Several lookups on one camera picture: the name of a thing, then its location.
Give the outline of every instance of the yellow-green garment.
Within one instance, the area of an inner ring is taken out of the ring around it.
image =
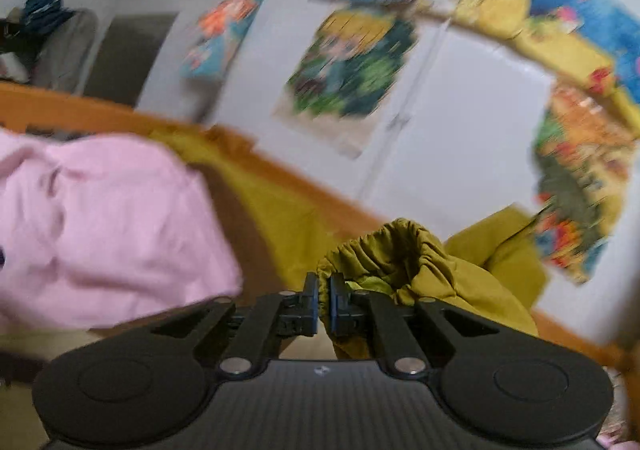
[[[338,245],[313,205],[293,192],[242,170],[206,138],[172,131],[154,131],[186,163],[207,163],[218,169],[254,219],[269,246],[280,278],[289,289],[302,289],[307,272]]]
[[[530,240],[531,218],[508,207],[453,236],[444,245],[419,224],[397,219],[344,243],[316,270],[321,314],[326,316],[327,279],[344,275],[351,289],[369,289],[413,305],[435,297],[519,331],[536,335],[528,308],[545,284]],[[363,338],[337,342],[352,358],[369,354]]]

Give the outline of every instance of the beige floor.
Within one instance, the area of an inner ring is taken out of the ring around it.
[[[38,332],[0,337],[0,348],[37,354],[47,359],[97,339],[82,331]],[[290,360],[334,360],[331,340],[319,323],[313,338],[299,337],[281,354]],[[47,440],[31,404],[31,389],[0,387],[0,450],[37,450]]]

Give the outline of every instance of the pink cloth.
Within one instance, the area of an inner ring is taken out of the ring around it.
[[[0,130],[0,327],[110,327],[241,290],[199,173],[132,135]]]

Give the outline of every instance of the wooden bed frame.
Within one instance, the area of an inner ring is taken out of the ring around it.
[[[134,112],[127,106],[90,98],[81,98],[36,88],[0,83],[0,123],[16,132],[29,125],[39,128],[62,128],[96,133],[136,133],[148,135],[154,129],[173,129],[204,135],[228,157],[249,172],[304,195],[313,202],[340,239],[347,240],[377,230],[383,218],[333,191],[305,179],[293,169],[257,153],[255,140],[237,131],[214,125],[198,125],[161,119]],[[640,427],[640,378],[633,370],[631,358],[615,345],[597,346],[565,329],[552,318],[532,311],[540,337],[587,355],[603,366],[625,373],[630,396],[632,419]]]

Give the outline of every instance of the black circular joint cover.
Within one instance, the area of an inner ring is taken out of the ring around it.
[[[33,404],[45,427],[71,442],[141,444],[183,427],[206,388],[202,368],[188,356],[78,350],[39,374]]]
[[[440,386],[453,412],[476,430],[527,445],[593,434],[612,401],[602,368],[561,348],[539,357],[456,356]]]

